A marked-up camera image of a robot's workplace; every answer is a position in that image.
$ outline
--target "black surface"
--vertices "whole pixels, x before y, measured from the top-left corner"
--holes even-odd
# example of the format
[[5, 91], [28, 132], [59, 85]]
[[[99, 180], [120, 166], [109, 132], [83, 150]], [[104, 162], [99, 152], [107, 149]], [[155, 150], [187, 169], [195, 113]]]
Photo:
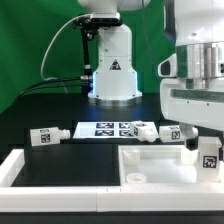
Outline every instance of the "black surface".
[[[87, 97], [78, 94], [27, 95], [15, 102], [0, 115], [0, 158], [3, 160], [10, 150], [15, 147], [24, 147], [24, 143], [26, 143], [27, 140], [27, 130], [31, 128], [56, 126], [61, 129], [69, 128], [74, 132], [74, 125], [79, 121], [133, 120], [154, 121], [157, 126], [161, 124], [170, 124], [170, 121], [163, 120], [161, 116], [158, 94], [145, 94], [142, 104], [112, 110], [90, 105]], [[200, 133], [205, 136], [208, 134], [205, 129], [202, 129]], [[216, 136], [217, 132], [210, 130], [209, 135]], [[26, 151], [26, 153], [28, 153], [26, 154], [26, 158], [31, 158], [31, 160], [29, 160], [30, 163], [28, 163], [23, 169], [23, 172], [21, 172], [16, 183], [17, 186], [21, 186], [21, 184], [24, 183], [38, 185], [39, 180], [47, 180], [47, 177], [50, 176], [52, 171], [58, 172], [58, 179], [50, 178], [47, 180], [49, 185], [54, 185], [56, 182], [58, 184], [60, 181], [63, 185], [65, 182], [72, 185], [85, 185], [87, 184], [87, 179], [90, 185], [94, 184], [94, 181], [97, 182], [97, 185], [105, 184], [107, 181], [107, 183], [111, 181], [111, 183], [117, 185], [117, 145], [148, 144], [140, 143], [134, 139], [82, 139], [70, 140], [64, 143], [65, 144], [53, 148], [51, 146], [29, 148], [30, 146], [26, 143], [25, 149], [28, 149]], [[78, 157], [70, 158], [70, 155], [73, 155], [73, 153], [77, 153]], [[65, 155], [66, 160], [74, 163], [74, 166], [62, 161], [62, 154]], [[88, 166], [86, 166], [86, 163], [80, 163], [79, 159], [83, 157], [84, 161], [90, 161]], [[51, 161], [51, 168], [45, 170], [42, 165], [49, 161]], [[107, 175], [101, 172], [102, 170], [100, 169], [102, 167], [106, 169]], [[77, 172], [76, 177], [70, 179], [70, 175], [62, 175], [62, 173], [60, 173], [62, 168], [63, 170], [68, 170], [72, 175], [73, 172]], [[93, 174], [94, 177], [91, 179], [91, 177], [89, 177], [90, 173], [88, 174], [88, 172], [83, 174], [86, 178], [80, 177], [82, 174], [81, 170], [83, 169], [89, 169], [88, 172]], [[97, 173], [100, 173], [101, 176], [98, 179], [95, 177]], [[0, 213], [0, 224], [27, 223], [223, 224], [224, 212]]]
[[33, 147], [12, 186], [119, 186], [117, 148], [107, 144]]

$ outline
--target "green screen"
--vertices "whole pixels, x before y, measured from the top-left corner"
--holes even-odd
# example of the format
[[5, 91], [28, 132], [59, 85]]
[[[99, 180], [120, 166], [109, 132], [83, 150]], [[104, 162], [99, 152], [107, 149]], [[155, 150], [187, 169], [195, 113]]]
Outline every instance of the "green screen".
[[[0, 112], [10, 106], [23, 89], [41, 81], [40, 65], [49, 43], [68, 20], [81, 13], [85, 13], [85, 10], [76, 0], [1, 0]], [[133, 67], [138, 72], [140, 90], [143, 93], [157, 93], [157, 65], [174, 51], [174, 45], [163, 34], [163, 0], [152, 0], [145, 9], [145, 28], [151, 53], [144, 35], [142, 10], [122, 12], [121, 16], [133, 32]], [[89, 43], [94, 69], [98, 64], [97, 46], [97, 40]], [[79, 77], [82, 72], [80, 30], [69, 26], [50, 51], [45, 77], [73, 78]], [[69, 92], [78, 93], [80, 90], [74, 88], [69, 89]]]

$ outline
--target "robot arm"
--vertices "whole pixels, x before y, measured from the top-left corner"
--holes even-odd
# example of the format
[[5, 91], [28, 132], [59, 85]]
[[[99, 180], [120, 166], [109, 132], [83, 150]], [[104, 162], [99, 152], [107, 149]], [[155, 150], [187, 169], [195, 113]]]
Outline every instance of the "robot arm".
[[[143, 0], [147, 6], [150, 0]], [[79, 4], [90, 13], [117, 13], [142, 8], [142, 0], [78, 0]]]
[[171, 9], [165, 10], [171, 22], [165, 31], [175, 41], [176, 52], [159, 65], [159, 73], [166, 77], [160, 85], [162, 113], [180, 122], [185, 143], [198, 140], [198, 147], [186, 146], [198, 148], [199, 179], [217, 182], [223, 156], [220, 139], [197, 139], [193, 126], [224, 132], [224, 1], [166, 0], [165, 6]]

